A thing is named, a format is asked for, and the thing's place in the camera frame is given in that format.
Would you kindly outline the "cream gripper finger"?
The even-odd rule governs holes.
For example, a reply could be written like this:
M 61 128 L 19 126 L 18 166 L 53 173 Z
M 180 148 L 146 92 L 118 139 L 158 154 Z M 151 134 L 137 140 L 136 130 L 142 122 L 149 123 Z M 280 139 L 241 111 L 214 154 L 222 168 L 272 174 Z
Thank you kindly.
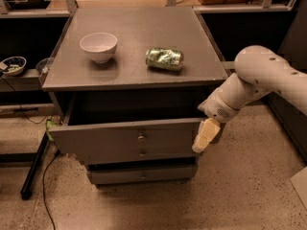
M 192 150 L 196 153 L 202 153 L 214 140 L 221 129 L 221 124 L 213 119 L 208 118 L 200 122 L 198 134 L 194 140 Z

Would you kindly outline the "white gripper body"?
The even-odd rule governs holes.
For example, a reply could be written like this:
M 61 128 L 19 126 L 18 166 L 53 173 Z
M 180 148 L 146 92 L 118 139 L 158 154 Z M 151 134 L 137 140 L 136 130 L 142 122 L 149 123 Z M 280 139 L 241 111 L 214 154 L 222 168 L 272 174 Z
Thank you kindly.
M 227 123 L 239 113 L 238 110 L 231 108 L 223 101 L 218 89 L 215 89 L 206 100 L 198 105 L 198 110 L 220 123 Z

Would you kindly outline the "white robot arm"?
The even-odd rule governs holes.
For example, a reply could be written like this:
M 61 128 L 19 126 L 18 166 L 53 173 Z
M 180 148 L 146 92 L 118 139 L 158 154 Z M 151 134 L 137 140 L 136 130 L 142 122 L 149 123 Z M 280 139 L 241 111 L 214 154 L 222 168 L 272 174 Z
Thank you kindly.
M 217 87 L 198 110 L 207 119 L 201 121 L 192 150 L 202 153 L 225 124 L 241 108 L 274 92 L 307 114 L 307 74 L 293 68 L 270 49 L 253 45 L 241 50 L 233 61 L 234 73 Z

